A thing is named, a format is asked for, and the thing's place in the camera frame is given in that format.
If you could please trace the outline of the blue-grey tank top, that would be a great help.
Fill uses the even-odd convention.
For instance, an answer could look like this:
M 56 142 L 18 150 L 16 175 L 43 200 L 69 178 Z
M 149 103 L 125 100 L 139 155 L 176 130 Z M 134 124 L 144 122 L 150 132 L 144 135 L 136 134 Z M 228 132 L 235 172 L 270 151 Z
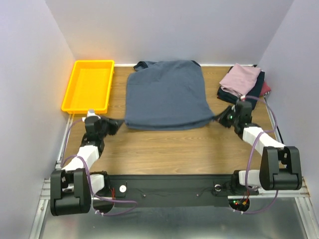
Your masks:
M 140 61 L 134 70 L 126 87 L 124 120 L 128 128 L 187 130 L 213 120 L 196 61 Z

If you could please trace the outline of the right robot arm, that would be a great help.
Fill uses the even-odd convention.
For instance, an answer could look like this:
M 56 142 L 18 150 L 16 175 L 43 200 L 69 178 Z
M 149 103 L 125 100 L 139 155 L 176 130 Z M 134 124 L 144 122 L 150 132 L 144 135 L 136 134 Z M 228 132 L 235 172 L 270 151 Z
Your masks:
M 234 194 L 247 188 L 272 190 L 299 190 L 302 187 L 300 152 L 294 146 L 286 146 L 252 122 L 252 105 L 239 100 L 228 106 L 213 119 L 226 128 L 234 128 L 241 140 L 252 146 L 246 170 L 234 174 L 237 178 L 229 182 Z

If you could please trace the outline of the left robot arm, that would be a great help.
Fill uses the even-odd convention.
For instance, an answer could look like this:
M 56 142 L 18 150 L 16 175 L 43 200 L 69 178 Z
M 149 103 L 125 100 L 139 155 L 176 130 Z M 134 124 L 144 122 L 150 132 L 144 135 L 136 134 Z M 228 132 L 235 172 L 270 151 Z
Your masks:
M 61 168 L 50 175 L 53 216 L 87 213 L 96 194 L 113 193 L 107 172 L 90 173 L 89 169 L 103 153 L 104 138 L 115 135 L 124 121 L 91 114 L 83 122 L 85 133 L 78 153 L 61 161 Z

